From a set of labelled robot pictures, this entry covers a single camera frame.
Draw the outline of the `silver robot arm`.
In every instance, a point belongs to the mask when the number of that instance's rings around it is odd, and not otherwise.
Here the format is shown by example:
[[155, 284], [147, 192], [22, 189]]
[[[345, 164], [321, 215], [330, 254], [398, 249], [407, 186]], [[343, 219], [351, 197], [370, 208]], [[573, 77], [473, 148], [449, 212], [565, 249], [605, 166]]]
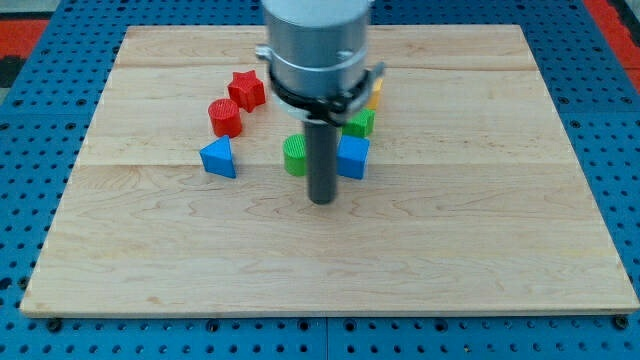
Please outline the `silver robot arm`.
[[370, 0], [263, 0], [256, 47], [272, 92], [292, 116], [345, 125], [369, 102], [385, 64], [367, 66]]

